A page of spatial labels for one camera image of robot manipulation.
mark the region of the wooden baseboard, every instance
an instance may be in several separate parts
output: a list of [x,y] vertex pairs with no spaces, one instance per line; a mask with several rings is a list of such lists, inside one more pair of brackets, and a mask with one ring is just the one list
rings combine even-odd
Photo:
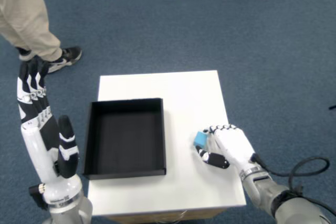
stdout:
[[163,212],[156,214],[134,215],[134,216],[107,216],[108,219],[120,224],[140,224],[158,222],[177,222],[179,220],[209,219],[226,209],[203,209],[191,210],[186,212]]

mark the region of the silver metal ring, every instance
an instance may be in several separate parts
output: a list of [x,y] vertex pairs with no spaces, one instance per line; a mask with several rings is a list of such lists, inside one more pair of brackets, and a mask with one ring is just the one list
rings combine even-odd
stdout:
[[253,167],[249,170],[245,170],[245,171],[242,171],[239,176],[240,176],[240,179],[242,181],[244,181],[244,179],[251,175],[251,174],[254,174],[254,173],[261,173],[261,172],[265,172],[265,170],[263,168],[261,168],[260,166],[256,166],[256,167]]
[[71,203],[73,203],[75,200],[79,199],[79,197],[83,194],[82,191],[80,191],[79,193],[77,193],[75,196],[73,196],[71,199],[68,199],[67,201],[64,201],[62,203],[57,203],[57,204],[48,204],[49,207],[53,207],[53,208],[62,208],[62,207],[66,207],[69,206]]

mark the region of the black cable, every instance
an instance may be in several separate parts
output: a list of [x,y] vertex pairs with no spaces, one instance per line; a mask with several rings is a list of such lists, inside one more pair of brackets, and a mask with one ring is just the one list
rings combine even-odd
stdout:
[[[325,161],[325,166],[323,168],[319,169],[319,170],[314,171],[314,172],[296,173],[296,171],[299,168],[301,168],[303,165],[305,165],[308,162],[314,161],[314,160]],[[330,161],[329,161],[328,158],[326,158],[326,157],[308,157],[308,158],[305,158],[302,161],[300,161],[298,164],[296,164],[296,166],[294,166],[294,168],[290,171],[290,173],[277,173],[277,172],[272,171],[271,169],[269,169],[267,167],[265,162],[256,153],[254,153],[252,155],[251,161],[258,163],[263,169],[265,169],[266,171],[268,171],[271,174],[274,174],[274,175],[279,176],[279,177],[288,177],[288,186],[289,186],[289,190],[292,193],[296,194],[298,197],[301,197],[301,198],[304,198],[304,199],[310,201],[313,204],[316,204],[316,205],[319,205],[319,206],[323,207],[324,209],[331,212],[334,216],[336,216],[336,211],[333,210],[331,207],[329,207],[327,204],[324,204],[324,203],[322,203],[322,202],[320,202],[316,199],[311,199],[311,198],[303,196],[303,193],[302,193],[303,187],[301,185],[297,186],[296,188],[293,188],[293,184],[292,184],[292,181],[293,181],[294,177],[309,177],[309,176],[318,175],[320,173],[325,172],[330,166]]]

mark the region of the black box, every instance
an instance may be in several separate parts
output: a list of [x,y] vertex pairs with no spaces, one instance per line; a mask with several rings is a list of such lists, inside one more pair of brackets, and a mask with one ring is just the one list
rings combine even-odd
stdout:
[[88,179],[165,175],[163,100],[91,103],[83,174]]

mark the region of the robot wrist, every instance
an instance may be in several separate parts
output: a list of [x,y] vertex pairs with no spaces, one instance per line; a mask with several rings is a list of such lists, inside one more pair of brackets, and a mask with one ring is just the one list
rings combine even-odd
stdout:
[[239,173],[239,176],[240,176],[240,179],[244,181],[247,176],[254,174],[254,173],[261,173],[261,172],[265,172],[265,170],[261,168],[259,165],[254,165],[248,169],[245,169],[245,170],[242,169]]

